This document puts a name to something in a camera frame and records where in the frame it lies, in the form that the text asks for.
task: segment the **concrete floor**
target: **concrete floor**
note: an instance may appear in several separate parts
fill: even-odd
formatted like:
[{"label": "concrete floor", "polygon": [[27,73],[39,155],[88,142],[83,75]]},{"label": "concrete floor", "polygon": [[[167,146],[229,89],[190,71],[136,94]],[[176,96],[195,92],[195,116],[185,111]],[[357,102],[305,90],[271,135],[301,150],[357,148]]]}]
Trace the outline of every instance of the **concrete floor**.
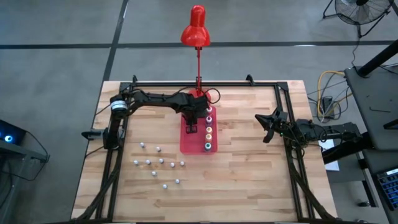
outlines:
[{"label": "concrete floor", "polygon": [[[321,20],[328,0],[130,0],[120,43],[179,42],[190,8],[203,4],[212,41],[354,41],[356,28],[338,18]],[[109,44],[122,0],[2,0],[1,44]],[[392,12],[363,40],[394,40],[398,16]],[[356,65],[385,45],[359,46]],[[316,90],[319,74],[351,66],[354,46],[212,47],[203,50],[204,80],[304,80]],[[109,49],[0,50],[0,119],[34,133],[51,154],[50,162],[19,194],[12,223],[59,222],[70,218]],[[396,63],[394,57],[387,63]],[[110,80],[190,80],[195,51],[118,49]],[[334,77],[332,83],[341,80]],[[336,96],[346,84],[326,91]],[[353,98],[335,124],[352,121],[365,131]],[[331,184],[339,217],[386,223],[380,208],[358,208],[357,184]]]}]

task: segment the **lamp shade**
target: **lamp shade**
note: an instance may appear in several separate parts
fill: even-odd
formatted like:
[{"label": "lamp shade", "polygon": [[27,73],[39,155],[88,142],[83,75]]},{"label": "lamp shade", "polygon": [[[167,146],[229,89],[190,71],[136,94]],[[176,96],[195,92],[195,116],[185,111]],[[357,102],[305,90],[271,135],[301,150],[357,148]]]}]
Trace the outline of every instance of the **lamp shade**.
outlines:
[{"label": "lamp shade", "polygon": [[191,22],[181,35],[181,42],[192,47],[210,45],[210,34],[205,27],[206,10],[203,6],[193,6]]}]

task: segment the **wooden tabletop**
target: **wooden tabletop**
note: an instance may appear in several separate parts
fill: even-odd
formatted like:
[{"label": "wooden tabletop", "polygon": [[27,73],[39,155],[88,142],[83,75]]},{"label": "wooden tabletop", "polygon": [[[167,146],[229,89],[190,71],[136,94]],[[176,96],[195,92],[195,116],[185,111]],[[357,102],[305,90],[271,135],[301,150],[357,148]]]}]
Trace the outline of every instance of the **wooden tabletop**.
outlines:
[{"label": "wooden tabletop", "polygon": [[[311,119],[303,81],[287,81],[295,118]],[[116,95],[120,82],[105,82],[98,111]],[[179,88],[142,88],[151,93],[172,94]],[[129,120],[123,163],[114,211],[114,222],[271,222],[296,221],[285,149],[275,135],[262,142],[265,132],[255,114],[271,114],[276,107],[270,87],[217,87],[218,152],[186,156],[180,153],[180,114],[170,108],[145,106]],[[95,118],[94,128],[106,128],[110,109]],[[140,142],[146,144],[142,149]],[[90,142],[88,152],[102,146]],[[78,217],[98,193],[106,151],[88,156],[81,174],[72,218]],[[151,160],[148,166],[145,160]],[[310,188],[320,203],[336,215],[328,177],[318,147],[305,149]],[[157,171],[153,177],[151,171]],[[304,214],[305,200],[300,191]],[[104,208],[108,207],[109,197]]]}]

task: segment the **red acrylic stand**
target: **red acrylic stand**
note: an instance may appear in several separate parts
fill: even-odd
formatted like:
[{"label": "red acrylic stand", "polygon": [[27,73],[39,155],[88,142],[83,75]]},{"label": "red acrylic stand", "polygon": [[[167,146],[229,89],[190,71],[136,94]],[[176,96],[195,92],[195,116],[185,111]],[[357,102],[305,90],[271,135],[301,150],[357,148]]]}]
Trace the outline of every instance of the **red acrylic stand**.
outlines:
[{"label": "red acrylic stand", "polygon": [[[191,90],[189,93],[193,94],[195,97],[198,96],[198,92],[196,90]],[[217,152],[218,143],[217,143],[217,113],[216,108],[212,107],[211,117],[213,118],[213,123],[211,128],[213,129],[212,141],[211,141],[211,150],[205,151],[206,144],[206,118],[198,118],[198,124],[196,124],[198,128],[197,133],[187,134],[185,124],[185,119],[181,116],[181,130],[180,130],[180,151],[183,154],[214,154]]]}]

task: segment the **electric fan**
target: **electric fan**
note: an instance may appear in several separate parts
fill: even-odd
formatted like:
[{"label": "electric fan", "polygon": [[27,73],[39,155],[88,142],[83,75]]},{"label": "electric fan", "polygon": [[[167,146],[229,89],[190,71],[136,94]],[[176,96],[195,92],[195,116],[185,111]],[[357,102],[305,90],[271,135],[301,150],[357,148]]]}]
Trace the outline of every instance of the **electric fan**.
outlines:
[{"label": "electric fan", "polygon": [[[326,16],[326,10],[329,8],[331,0],[323,11],[323,18],[338,16],[342,21],[356,25],[358,28],[358,37],[367,35],[379,22],[387,15],[389,8],[394,0],[335,0],[336,14]],[[361,25],[370,22],[377,22],[365,33],[361,33]]]}]

